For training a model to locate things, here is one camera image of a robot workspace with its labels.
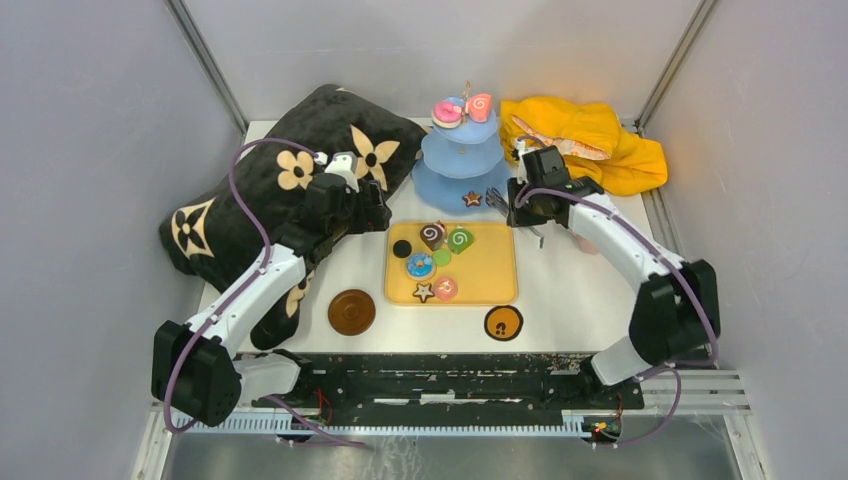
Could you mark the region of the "salmon swirl cake slice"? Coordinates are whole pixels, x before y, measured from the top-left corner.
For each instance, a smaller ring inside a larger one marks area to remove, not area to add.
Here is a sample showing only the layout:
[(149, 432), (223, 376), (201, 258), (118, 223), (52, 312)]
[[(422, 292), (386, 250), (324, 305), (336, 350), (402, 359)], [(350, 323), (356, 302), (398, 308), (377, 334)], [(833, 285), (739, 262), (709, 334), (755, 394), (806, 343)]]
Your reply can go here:
[(472, 122), (487, 122), (491, 109), (492, 97), (488, 93), (479, 93), (465, 100), (464, 113), (466, 118)]

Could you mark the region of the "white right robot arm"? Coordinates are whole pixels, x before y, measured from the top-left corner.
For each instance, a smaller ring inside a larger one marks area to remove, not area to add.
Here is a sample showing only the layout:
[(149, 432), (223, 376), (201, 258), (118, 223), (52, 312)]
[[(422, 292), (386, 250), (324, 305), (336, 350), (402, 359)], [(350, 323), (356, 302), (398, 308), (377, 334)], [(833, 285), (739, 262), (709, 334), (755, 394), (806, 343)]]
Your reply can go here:
[(710, 353), (703, 365), (714, 365), (721, 325), (713, 266), (687, 261), (646, 236), (596, 181), (572, 177), (556, 147), (523, 136), (513, 155), (518, 169), (507, 184), (508, 225), (564, 227), (594, 246), (636, 294), (627, 333), (581, 365), (580, 400), (602, 408), (617, 396), (618, 384), (689, 365), (686, 354), (701, 347)]

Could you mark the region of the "chocolate swirl roll cake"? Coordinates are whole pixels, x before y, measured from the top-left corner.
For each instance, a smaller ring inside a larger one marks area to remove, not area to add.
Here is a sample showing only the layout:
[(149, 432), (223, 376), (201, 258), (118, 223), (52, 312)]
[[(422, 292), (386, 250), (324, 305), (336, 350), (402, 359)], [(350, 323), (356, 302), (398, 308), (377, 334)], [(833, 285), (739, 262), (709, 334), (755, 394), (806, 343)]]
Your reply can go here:
[(419, 231), (420, 239), (433, 252), (442, 247), (446, 239), (446, 234), (447, 228), (440, 221), (428, 223)]

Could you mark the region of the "metal serving tongs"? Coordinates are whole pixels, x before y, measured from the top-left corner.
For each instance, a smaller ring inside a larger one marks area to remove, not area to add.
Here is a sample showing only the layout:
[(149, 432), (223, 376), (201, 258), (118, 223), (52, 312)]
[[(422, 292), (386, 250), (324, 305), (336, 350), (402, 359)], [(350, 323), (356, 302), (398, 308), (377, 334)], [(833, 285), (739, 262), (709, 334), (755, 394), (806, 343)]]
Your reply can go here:
[[(509, 207), (507, 205), (506, 199), (500, 193), (500, 191), (494, 187), (489, 187), (486, 189), (485, 193), (486, 204), (495, 209), (499, 214), (501, 214), (505, 219), (509, 218)], [(523, 230), (534, 235), (538, 240), (538, 248), (542, 249), (544, 247), (545, 237), (544, 235), (535, 227), (528, 226), (523, 227)]]

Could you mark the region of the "pink round candy cake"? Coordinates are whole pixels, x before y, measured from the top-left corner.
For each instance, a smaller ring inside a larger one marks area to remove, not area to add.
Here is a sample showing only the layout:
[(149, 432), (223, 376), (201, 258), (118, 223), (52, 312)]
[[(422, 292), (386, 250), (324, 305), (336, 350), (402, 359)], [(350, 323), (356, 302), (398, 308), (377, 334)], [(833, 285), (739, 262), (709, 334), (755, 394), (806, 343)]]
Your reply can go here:
[(435, 297), (441, 302), (450, 302), (458, 294), (458, 283), (450, 277), (442, 277), (434, 282)]

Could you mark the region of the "green swirl roll cake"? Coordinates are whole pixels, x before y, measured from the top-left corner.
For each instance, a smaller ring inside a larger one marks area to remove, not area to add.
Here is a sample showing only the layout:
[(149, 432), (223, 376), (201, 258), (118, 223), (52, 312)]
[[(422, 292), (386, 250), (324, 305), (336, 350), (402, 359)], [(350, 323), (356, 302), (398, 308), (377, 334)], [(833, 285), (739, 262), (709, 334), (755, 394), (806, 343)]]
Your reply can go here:
[(463, 253), (474, 241), (475, 237), (472, 232), (463, 226), (453, 228), (447, 236), (448, 249), (454, 255)]

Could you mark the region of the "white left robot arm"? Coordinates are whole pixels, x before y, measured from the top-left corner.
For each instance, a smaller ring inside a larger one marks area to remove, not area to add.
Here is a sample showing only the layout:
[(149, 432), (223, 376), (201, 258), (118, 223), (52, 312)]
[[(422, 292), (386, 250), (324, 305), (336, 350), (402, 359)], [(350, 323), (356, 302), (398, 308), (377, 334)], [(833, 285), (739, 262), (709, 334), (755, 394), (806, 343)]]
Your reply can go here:
[(205, 310), (164, 322), (154, 335), (152, 386), (167, 412), (214, 427), (241, 405), (278, 394), (307, 404), (314, 379), (289, 354), (240, 359), (242, 343), (270, 309), (315, 269), (346, 235), (387, 230), (391, 211), (379, 183), (321, 173), (295, 216), (257, 259)]

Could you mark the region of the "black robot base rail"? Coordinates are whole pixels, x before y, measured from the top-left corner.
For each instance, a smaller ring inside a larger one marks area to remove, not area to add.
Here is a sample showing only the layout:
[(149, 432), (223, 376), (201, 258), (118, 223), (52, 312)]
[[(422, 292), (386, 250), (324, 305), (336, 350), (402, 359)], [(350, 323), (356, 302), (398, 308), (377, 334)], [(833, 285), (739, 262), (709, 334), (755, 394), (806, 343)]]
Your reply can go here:
[(564, 411), (641, 410), (633, 381), (592, 386), (582, 353), (297, 355), (283, 400), (332, 427), (556, 426)]

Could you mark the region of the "green macaron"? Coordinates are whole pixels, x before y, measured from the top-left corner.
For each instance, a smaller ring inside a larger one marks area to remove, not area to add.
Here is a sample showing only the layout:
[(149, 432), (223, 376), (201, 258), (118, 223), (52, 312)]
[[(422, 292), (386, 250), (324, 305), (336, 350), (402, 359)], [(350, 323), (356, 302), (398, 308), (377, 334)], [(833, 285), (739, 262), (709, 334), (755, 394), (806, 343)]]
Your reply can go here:
[(432, 253), (433, 262), (437, 267), (446, 267), (452, 260), (452, 253), (448, 249), (438, 249)]

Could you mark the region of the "black sandwich cookie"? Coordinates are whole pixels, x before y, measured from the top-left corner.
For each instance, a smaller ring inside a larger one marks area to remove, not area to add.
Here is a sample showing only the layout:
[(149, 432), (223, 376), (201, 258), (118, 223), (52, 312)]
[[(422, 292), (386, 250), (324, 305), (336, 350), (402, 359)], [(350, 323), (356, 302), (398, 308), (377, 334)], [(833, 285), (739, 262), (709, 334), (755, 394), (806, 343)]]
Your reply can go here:
[(408, 240), (397, 240), (392, 244), (391, 252), (394, 257), (406, 259), (412, 254), (412, 244)]

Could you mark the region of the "blue frosted donut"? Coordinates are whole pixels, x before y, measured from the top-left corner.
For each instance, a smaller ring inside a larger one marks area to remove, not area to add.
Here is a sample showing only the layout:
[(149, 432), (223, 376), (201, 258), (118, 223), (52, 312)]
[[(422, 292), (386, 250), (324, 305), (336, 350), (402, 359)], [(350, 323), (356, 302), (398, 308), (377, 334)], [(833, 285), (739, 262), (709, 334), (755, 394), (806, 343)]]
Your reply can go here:
[(436, 265), (433, 257), (424, 252), (411, 254), (406, 259), (406, 274), (409, 278), (416, 281), (424, 281), (433, 276), (436, 271)]

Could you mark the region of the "pink frosted donut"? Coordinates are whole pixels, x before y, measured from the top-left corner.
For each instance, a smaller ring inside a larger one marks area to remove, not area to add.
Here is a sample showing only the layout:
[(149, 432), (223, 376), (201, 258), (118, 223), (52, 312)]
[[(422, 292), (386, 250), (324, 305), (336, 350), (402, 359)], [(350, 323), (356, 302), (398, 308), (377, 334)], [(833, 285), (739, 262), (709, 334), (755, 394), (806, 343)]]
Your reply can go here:
[(444, 129), (455, 129), (464, 120), (464, 107), (450, 100), (436, 103), (431, 110), (431, 121), (435, 126)]

